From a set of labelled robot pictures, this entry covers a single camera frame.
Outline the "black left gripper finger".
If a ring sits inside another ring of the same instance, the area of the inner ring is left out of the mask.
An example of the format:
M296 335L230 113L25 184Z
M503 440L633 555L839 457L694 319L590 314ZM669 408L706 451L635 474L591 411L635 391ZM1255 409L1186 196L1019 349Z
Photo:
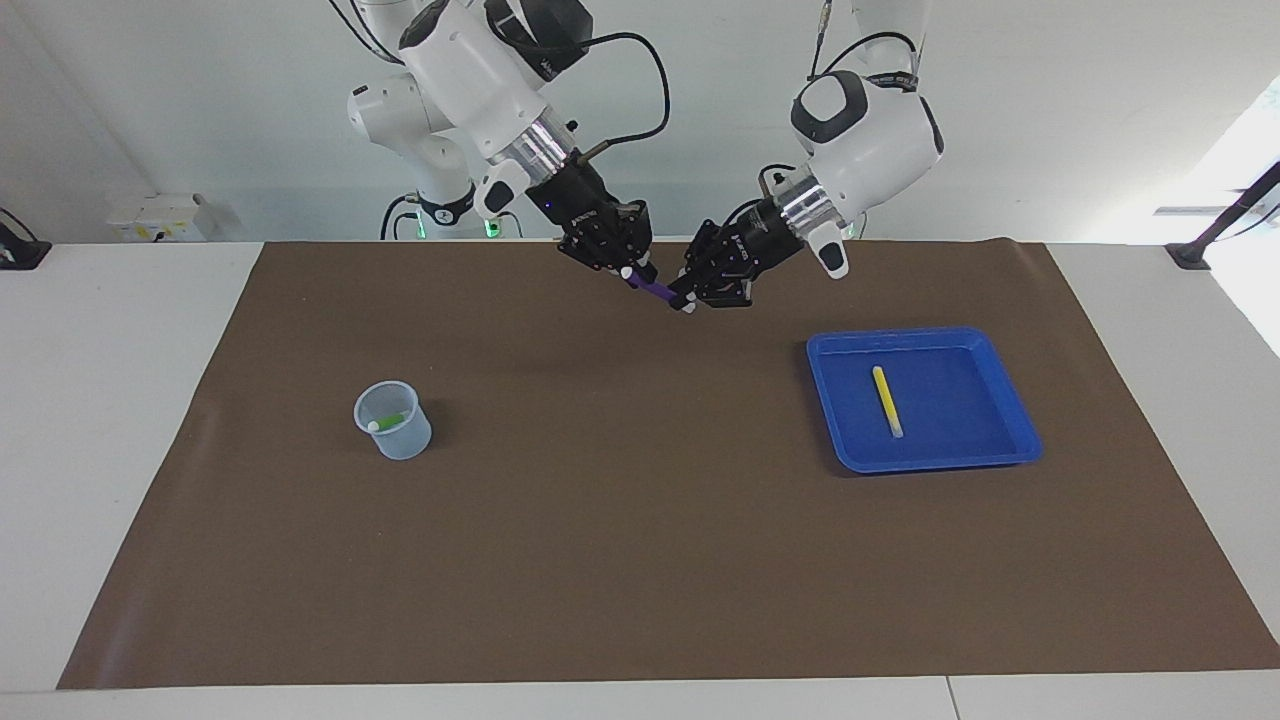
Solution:
M685 313L694 313L695 307L700 306L727 309L753 305L753 279L750 278L718 275L695 281L691 275L685 275L684 284L687 286L684 291Z
M676 299L684 301L684 277L691 275L695 281L710 279L718 275L730 277L728 272L739 263L737 247L724 238L724 232L714 222L704 222L684 254L684 266L678 277L672 282L672 292Z

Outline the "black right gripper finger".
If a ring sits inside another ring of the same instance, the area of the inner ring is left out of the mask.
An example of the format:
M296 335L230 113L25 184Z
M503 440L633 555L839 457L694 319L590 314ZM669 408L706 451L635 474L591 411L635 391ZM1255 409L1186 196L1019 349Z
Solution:
M622 275L622 270L630 268L631 281L644 284L657 282L658 269L652 261L653 231L646 201L616 201L612 202L612 209L616 214L612 270Z
M559 251L593 272L604 272L623 281L628 281L636 272L632 251L617 240L562 240Z

